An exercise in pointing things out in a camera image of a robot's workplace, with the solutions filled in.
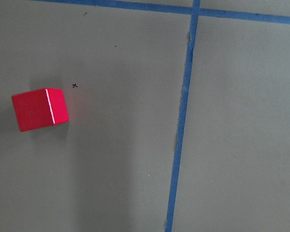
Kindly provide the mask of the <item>red block from side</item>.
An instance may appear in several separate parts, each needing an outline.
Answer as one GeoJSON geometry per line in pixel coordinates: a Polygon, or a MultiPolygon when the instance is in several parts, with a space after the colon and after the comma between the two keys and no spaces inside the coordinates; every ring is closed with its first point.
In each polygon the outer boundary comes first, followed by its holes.
{"type": "Polygon", "coordinates": [[[69,121],[63,91],[41,88],[11,97],[18,128],[21,132],[36,130],[69,121]]]}

